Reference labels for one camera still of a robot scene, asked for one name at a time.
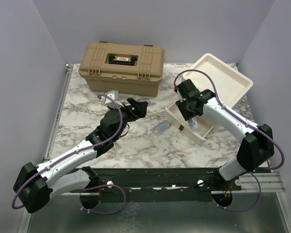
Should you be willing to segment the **white bottom pull-out drawer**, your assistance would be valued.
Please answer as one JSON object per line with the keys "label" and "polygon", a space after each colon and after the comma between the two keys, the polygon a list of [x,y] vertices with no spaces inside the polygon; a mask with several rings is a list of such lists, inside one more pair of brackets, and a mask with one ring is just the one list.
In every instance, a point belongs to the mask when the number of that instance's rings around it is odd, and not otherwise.
{"label": "white bottom pull-out drawer", "polygon": [[192,129],[189,123],[184,120],[175,103],[170,107],[165,107],[164,115],[173,126],[199,146],[204,144],[206,141],[205,137],[214,128],[206,117],[196,116],[195,122],[198,124],[198,128]]}

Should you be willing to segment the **clear blue small container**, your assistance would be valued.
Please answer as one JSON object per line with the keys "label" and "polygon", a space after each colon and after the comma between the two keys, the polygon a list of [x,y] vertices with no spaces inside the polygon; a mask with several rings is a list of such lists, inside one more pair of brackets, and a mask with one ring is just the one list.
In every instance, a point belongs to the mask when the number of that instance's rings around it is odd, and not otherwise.
{"label": "clear blue small container", "polygon": [[154,134],[161,134],[165,132],[170,126],[170,122],[167,120],[162,121],[154,128]]}

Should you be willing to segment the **white drawer organizer box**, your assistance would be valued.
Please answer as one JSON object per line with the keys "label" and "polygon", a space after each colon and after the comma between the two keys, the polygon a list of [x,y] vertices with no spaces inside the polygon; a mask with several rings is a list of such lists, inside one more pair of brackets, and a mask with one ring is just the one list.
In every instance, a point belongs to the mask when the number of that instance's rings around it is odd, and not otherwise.
{"label": "white drawer organizer box", "polygon": [[210,53],[204,54],[192,66],[211,77],[220,100],[236,108],[253,86],[253,81]]}

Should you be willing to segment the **white cosmetic tube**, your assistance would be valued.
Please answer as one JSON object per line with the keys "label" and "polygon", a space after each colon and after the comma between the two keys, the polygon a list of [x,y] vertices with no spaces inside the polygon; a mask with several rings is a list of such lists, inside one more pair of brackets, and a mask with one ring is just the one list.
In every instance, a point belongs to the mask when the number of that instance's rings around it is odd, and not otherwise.
{"label": "white cosmetic tube", "polygon": [[192,131],[197,130],[199,128],[199,124],[195,118],[191,118],[187,122]]}

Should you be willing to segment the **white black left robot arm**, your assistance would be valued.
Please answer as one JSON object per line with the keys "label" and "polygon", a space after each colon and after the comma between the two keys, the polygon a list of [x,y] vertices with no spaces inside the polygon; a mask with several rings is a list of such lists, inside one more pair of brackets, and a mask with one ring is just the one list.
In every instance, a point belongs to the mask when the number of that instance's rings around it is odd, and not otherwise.
{"label": "white black left robot arm", "polygon": [[128,104],[123,105],[112,100],[113,107],[109,107],[100,125],[71,150],[36,166],[31,162],[23,165],[13,186],[12,208],[25,208],[32,214],[56,195],[80,189],[95,190],[99,184],[98,176],[91,168],[73,170],[108,152],[129,122],[146,116],[147,101],[133,98],[127,101]]}

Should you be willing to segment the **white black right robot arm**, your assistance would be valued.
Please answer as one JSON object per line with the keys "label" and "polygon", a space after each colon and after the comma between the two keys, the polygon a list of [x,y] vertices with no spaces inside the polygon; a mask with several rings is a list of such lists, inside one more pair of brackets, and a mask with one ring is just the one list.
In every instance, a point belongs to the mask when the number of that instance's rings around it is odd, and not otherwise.
{"label": "white black right robot arm", "polygon": [[224,190],[232,179],[255,170],[274,155],[274,145],[270,141],[273,138],[272,129],[267,124],[259,126],[247,120],[219,102],[211,90],[199,91],[190,79],[177,85],[175,91],[181,96],[176,106],[185,121],[206,115],[228,130],[241,144],[236,157],[221,166],[213,177],[217,189]]}

